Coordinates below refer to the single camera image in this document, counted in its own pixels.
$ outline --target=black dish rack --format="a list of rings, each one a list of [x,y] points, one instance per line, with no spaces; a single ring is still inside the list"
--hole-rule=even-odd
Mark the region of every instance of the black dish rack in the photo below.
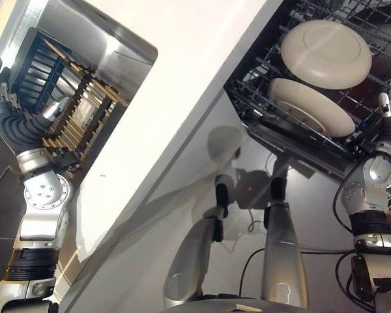
[[[280,56],[282,38],[308,20],[343,23],[366,40],[373,66],[360,85],[338,91],[321,89],[300,81],[285,67]],[[274,78],[295,80],[324,94],[349,114],[355,132],[346,138],[330,138],[296,119],[267,97],[268,84]],[[373,149],[381,124],[378,94],[391,96],[391,1],[283,1],[225,89],[254,139],[268,146],[283,145],[318,170],[342,179],[347,164]]]
[[[42,140],[46,147],[68,148],[77,154],[79,169],[67,175],[80,183],[128,102],[96,76],[96,68],[85,66],[70,52],[69,47],[31,27],[12,65],[9,86],[26,115],[42,112],[60,97],[72,98]]]

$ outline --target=dish rack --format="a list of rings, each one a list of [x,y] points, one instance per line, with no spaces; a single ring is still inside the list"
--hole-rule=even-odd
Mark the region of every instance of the dish rack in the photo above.
[[[32,27],[9,78],[10,91],[17,94],[26,115],[42,112],[60,97],[72,98],[42,140],[46,147],[68,148],[76,153],[80,170],[66,173],[74,182],[85,176],[128,106],[95,71],[81,64],[69,47]]]
[[[361,84],[327,90],[311,86],[290,73],[282,61],[280,44],[285,34],[308,20],[342,23],[365,39],[373,66]],[[269,99],[268,84],[274,78],[295,80],[324,94],[349,114],[355,132],[346,138],[330,138],[310,128]],[[391,1],[283,1],[225,89],[253,138],[278,148],[288,146],[304,162],[342,179],[346,164],[363,158],[373,149],[381,125],[378,94],[385,92],[391,97]]]

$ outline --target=floor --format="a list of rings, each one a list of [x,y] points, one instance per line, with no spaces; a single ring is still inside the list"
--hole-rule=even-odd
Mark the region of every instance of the floor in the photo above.
[[[216,180],[225,182],[231,189],[232,204],[229,208],[229,217],[224,220],[224,237],[221,243],[214,243],[210,253],[209,271],[203,285],[205,293],[238,293],[240,274],[249,255],[263,248],[266,238],[266,230],[261,222],[256,222],[250,228],[251,216],[248,208],[252,208],[253,220],[262,221],[263,211],[267,202],[267,184],[274,171],[273,163],[276,157],[263,149],[255,141],[245,140],[239,153],[229,166]],[[0,173],[5,166],[12,163],[12,155],[7,151],[0,140]],[[325,176],[304,171],[300,173],[295,165],[288,171],[287,200],[291,206],[293,223],[297,231],[298,241],[303,248],[325,250],[349,250],[352,247],[352,237],[337,224],[332,216],[332,197],[337,189],[337,184]],[[8,172],[0,185],[0,236],[12,237],[23,213],[23,187],[16,183],[16,177]],[[214,203],[214,188],[209,188],[207,193],[188,211],[186,216],[189,223],[199,219],[206,208]],[[338,204],[338,211],[343,220],[347,220],[344,209]],[[180,238],[185,235],[174,236],[164,248],[164,255],[170,260]],[[145,242],[135,245],[133,249],[142,249]],[[5,269],[12,241],[0,241],[0,278]],[[252,258],[243,282],[242,295],[245,297],[260,296],[263,253]],[[304,256],[306,275],[308,279],[310,308],[314,312],[363,312],[350,303],[339,290],[334,278],[334,265],[337,256]],[[162,285],[168,262],[162,261],[162,256],[157,264],[148,269],[150,277],[146,283],[139,286]],[[349,262],[345,260],[341,266],[341,280],[345,282],[350,272]],[[139,288],[136,288],[134,310],[129,312],[156,312],[162,306],[160,293],[147,296],[139,296]]]

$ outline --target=stainless steel surface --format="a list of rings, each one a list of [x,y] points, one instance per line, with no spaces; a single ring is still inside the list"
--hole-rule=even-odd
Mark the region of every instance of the stainless steel surface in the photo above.
[[[6,303],[13,300],[22,300],[25,298],[29,281],[13,282],[2,280],[0,281],[0,313]]]
[[[391,100],[386,93],[380,93],[378,96],[379,113],[382,117],[391,117]]]
[[[68,213],[65,213],[61,219],[61,225],[58,229],[57,237],[54,240],[47,241],[29,241],[20,239],[20,228],[16,234],[16,239],[14,240],[14,248],[61,248],[64,241],[65,230],[68,225]]]
[[[372,291],[378,289],[374,278],[391,278],[391,256],[386,254],[363,254],[371,282]]]
[[[262,275],[262,299],[308,308],[304,264],[287,204],[270,207]]]
[[[202,295],[215,225],[214,218],[202,218],[181,243],[164,283],[166,308],[194,301]]]
[[[71,97],[54,100],[43,112],[42,116],[53,122],[69,105]]]
[[[391,175],[391,163],[384,159],[384,156],[377,155],[368,160],[364,165],[364,179],[377,186],[386,186]]]
[[[34,299],[45,296],[55,285],[55,277],[39,280],[30,280],[27,287],[25,299]]]
[[[52,163],[51,155],[45,148],[32,149],[22,152],[16,156],[22,173],[40,168],[46,164]]]
[[[381,234],[381,233],[370,233],[365,235],[356,236],[353,241],[354,244],[357,244],[359,240],[365,241],[366,245],[370,248],[379,247],[379,248],[391,248],[391,235],[390,234]]]
[[[387,180],[391,164],[379,156],[361,164],[341,193],[341,202],[350,216],[365,210],[388,210]]]
[[[156,48],[82,0],[18,0],[0,39],[3,66],[10,67],[30,26],[72,49],[82,63],[131,100],[151,69]]]
[[[53,171],[24,182],[26,213],[20,226],[20,240],[53,241],[72,195],[70,183]]]

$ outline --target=dishwasher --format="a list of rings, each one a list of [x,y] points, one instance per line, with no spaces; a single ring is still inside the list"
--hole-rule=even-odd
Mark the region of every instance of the dishwasher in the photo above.
[[[346,25],[366,41],[372,56],[370,72],[362,83],[338,90],[312,86],[353,120],[355,131],[342,138],[316,130],[267,95],[275,78],[311,86],[297,78],[281,57],[285,35],[311,20]],[[283,1],[228,79],[225,90],[254,140],[341,181],[351,164],[373,151],[381,125],[378,94],[388,93],[391,98],[391,1]]]

